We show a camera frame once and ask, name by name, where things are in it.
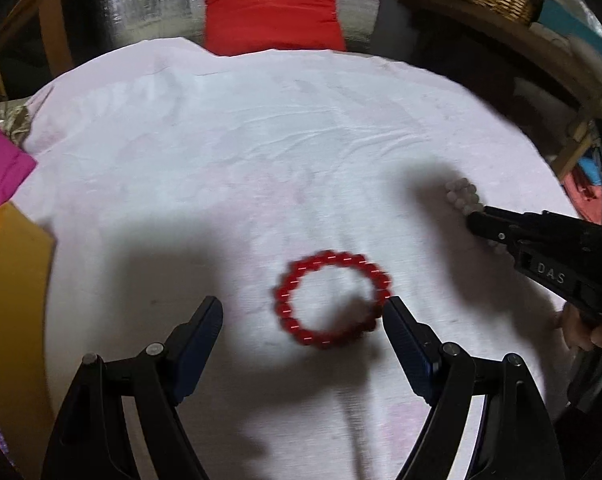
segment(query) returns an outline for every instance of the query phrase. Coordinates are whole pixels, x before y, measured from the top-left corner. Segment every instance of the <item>blue gripper pad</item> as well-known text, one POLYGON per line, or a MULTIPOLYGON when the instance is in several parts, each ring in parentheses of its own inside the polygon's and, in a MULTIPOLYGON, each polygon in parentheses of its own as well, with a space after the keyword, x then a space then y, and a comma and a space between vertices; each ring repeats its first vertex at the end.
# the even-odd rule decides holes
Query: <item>blue gripper pad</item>
POLYGON ((172 386, 168 393, 173 406, 194 392, 222 325, 221 302, 207 296, 190 321, 175 327, 166 339, 165 360, 172 386))
POLYGON ((441 341, 428 325, 417 323, 398 296, 383 306, 383 328, 412 391, 434 406, 441 394, 441 341))

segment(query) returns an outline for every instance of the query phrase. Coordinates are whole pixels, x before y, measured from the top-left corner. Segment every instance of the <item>white sheet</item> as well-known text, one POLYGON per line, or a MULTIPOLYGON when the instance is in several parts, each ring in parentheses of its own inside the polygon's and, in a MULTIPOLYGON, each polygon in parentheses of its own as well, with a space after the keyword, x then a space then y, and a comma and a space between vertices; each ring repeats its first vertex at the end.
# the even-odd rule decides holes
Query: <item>white sheet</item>
MULTIPOLYGON (((469 234, 443 185, 467 176, 488 204, 574 212, 529 140, 460 86, 379 58, 217 58, 154 40, 57 78, 32 108, 39 166, 14 202, 58 240, 46 312, 56 410, 85 352, 136 354, 214 294, 224 327, 179 407, 210 478, 395 478, 427 406, 383 330, 319 352, 272 311, 287 263, 326 248, 380 264, 442 340, 523 355, 561 405, 568 355, 548 328, 561 301, 469 234)), ((294 304, 325 328, 367 292, 328 269, 294 304)), ((465 476, 480 403, 452 479, 465 476)), ((131 433, 152 478, 138 424, 131 433)))

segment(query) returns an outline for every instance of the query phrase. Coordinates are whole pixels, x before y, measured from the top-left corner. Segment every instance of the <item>human hand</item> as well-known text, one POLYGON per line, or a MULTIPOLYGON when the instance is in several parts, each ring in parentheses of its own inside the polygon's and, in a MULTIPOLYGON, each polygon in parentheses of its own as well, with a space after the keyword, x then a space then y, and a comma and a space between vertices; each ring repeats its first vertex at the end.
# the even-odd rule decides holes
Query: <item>human hand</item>
POLYGON ((578 309, 566 303, 559 319, 559 326, 563 330, 563 339, 568 348, 579 347, 590 351, 594 346, 602 348, 602 325, 594 330, 583 323, 578 309))

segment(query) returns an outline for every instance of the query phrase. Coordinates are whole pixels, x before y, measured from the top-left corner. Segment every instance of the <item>yellow panel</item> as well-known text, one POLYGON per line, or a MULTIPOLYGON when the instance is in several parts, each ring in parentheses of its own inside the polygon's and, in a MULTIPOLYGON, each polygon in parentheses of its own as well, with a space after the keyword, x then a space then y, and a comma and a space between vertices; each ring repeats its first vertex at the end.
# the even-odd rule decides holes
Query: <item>yellow panel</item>
POLYGON ((12 204, 0 208, 0 428, 26 479, 40 477, 53 415, 43 322, 54 242, 12 204))

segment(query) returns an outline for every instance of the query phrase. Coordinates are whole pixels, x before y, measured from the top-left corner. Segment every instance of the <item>red bead bracelet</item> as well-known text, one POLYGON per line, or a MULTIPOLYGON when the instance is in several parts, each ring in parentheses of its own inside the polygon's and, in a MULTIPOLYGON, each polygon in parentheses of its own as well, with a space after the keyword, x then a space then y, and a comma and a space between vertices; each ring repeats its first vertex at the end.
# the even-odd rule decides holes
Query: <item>red bead bracelet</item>
POLYGON ((390 276, 376 264, 368 262, 363 254, 322 251, 291 264, 289 274, 284 276, 283 284, 274 293, 277 300, 274 311, 281 320, 283 330, 302 345, 313 345, 317 348, 342 346, 358 339, 364 332, 372 332, 377 327, 377 319, 383 314, 383 303, 391 296, 390 283, 390 276), (307 330, 301 326, 299 320, 292 316, 292 306, 290 305, 292 291, 299 286, 305 273, 319 270, 327 265, 353 267, 365 274, 375 286, 375 303, 369 316, 336 333, 307 330))

